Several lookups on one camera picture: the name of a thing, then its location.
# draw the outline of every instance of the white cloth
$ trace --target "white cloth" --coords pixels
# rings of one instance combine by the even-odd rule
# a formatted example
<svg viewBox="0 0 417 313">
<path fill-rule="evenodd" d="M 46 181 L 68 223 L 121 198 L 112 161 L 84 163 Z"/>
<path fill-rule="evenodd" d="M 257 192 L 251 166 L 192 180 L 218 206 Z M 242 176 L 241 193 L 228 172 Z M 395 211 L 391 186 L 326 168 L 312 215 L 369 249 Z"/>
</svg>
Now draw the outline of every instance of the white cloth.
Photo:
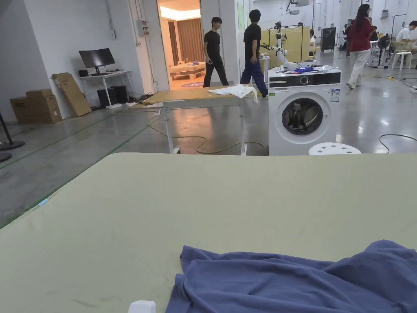
<svg viewBox="0 0 417 313">
<path fill-rule="evenodd" d="M 408 29 L 408 27 L 402 29 L 398 35 L 395 41 L 403 41 L 404 39 L 410 39 L 411 31 Z"/>
<path fill-rule="evenodd" d="M 313 37 L 311 37 L 310 39 L 310 51 L 314 50 L 316 48 L 316 39 Z"/>
<path fill-rule="evenodd" d="M 233 87 L 227 87 L 222 89 L 208 90 L 208 92 L 215 93 L 216 95 L 233 95 L 240 99 L 249 95 L 251 92 L 254 94 L 255 102 L 258 103 L 258 92 L 255 87 L 245 87 L 243 85 L 237 85 Z"/>
<path fill-rule="evenodd" d="M 350 76 L 349 82 L 355 85 L 362 84 L 362 71 L 365 67 L 366 62 L 369 60 L 371 50 L 351 52 L 350 56 L 356 58 L 355 65 L 353 66 L 352 75 Z"/>
</svg>

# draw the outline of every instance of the white label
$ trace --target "white label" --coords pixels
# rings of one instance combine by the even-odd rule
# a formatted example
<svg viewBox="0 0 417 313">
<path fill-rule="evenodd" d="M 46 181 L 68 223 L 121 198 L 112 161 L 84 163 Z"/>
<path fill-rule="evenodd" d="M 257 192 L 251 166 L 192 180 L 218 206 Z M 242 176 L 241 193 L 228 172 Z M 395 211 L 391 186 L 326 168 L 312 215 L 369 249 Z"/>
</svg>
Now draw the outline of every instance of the white label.
<svg viewBox="0 0 417 313">
<path fill-rule="evenodd" d="M 332 95 L 330 96 L 330 102 L 339 102 L 340 89 L 332 89 Z"/>
</svg>

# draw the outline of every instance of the red top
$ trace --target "red top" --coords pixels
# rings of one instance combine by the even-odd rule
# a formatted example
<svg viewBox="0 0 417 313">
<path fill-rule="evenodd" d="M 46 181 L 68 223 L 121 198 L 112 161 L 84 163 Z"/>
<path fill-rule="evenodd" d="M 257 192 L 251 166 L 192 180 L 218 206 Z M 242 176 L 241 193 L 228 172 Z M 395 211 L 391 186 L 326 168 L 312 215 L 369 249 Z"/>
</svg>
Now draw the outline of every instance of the red top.
<svg viewBox="0 0 417 313">
<path fill-rule="evenodd" d="M 347 36 L 348 41 L 350 41 L 350 51 L 358 52 L 369 50 L 371 48 L 369 38 L 373 32 L 374 27 L 367 18 L 365 18 L 359 31 L 356 30 L 356 22 L 354 22 Z"/>
</svg>

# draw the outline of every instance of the yellow partition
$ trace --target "yellow partition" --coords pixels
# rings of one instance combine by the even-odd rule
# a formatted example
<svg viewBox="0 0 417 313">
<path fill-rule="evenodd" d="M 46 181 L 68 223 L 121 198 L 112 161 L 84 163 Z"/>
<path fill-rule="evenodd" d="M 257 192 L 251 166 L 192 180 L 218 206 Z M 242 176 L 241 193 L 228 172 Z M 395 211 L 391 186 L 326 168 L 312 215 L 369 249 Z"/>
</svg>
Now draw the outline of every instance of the yellow partition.
<svg viewBox="0 0 417 313">
<path fill-rule="evenodd" d="M 276 29 L 263 30 L 261 32 L 261 44 L 265 43 L 267 45 L 276 46 L 276 33 Z M 282 48 L 287 50 L 286 58 L 288 61 L 303 62 L 308 60 L 310 51 L 310 27 L 282 28 L 281 34 L 282 37 L 286 35 Z M 282 65 L 282 63 L 277 60 L 276 54 L 273 51 L 261 48 L 259 52 L 270 56 L 271 68 Z"/>
</svg>

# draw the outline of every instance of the shoe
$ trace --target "shoe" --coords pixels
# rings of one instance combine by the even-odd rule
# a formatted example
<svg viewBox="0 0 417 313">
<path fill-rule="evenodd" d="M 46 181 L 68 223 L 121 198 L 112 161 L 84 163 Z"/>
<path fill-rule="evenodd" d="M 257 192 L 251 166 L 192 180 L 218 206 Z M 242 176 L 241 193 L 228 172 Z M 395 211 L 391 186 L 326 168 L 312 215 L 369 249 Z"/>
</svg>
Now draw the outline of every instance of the shoe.
<svg viewBox="0 0 417 313">
<path fill-rule="evenodd" d="M 351 82 L 347 82 L 346 85 L 349 87 L 349 89 L 355 89 L 356 85 L 354 83 Z"/>
</svg>

